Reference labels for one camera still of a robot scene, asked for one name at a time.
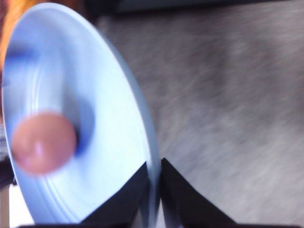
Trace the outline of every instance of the plastic dish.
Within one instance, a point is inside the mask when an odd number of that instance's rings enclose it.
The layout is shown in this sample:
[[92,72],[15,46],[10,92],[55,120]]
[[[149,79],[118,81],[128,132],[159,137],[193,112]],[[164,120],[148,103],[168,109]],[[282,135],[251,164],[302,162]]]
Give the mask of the plastic dish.
[[24,173],[10,158],[36,223],[78,223],[147,162],[149,226],[155,226],[159,155],[143,95],[115,48],[73,10],[32,7],[11,36],[2,81],[8,144],[32,113],[56,111],[79,132],[75,156],[47,176]]

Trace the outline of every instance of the floor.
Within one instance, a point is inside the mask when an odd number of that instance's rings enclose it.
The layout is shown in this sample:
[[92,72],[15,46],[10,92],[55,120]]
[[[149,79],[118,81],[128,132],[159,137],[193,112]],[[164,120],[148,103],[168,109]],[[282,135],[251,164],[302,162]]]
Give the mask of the floor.
[[97,23],[139,81],[161,156],[237,222],[304,226],[303,21],[289,0]]

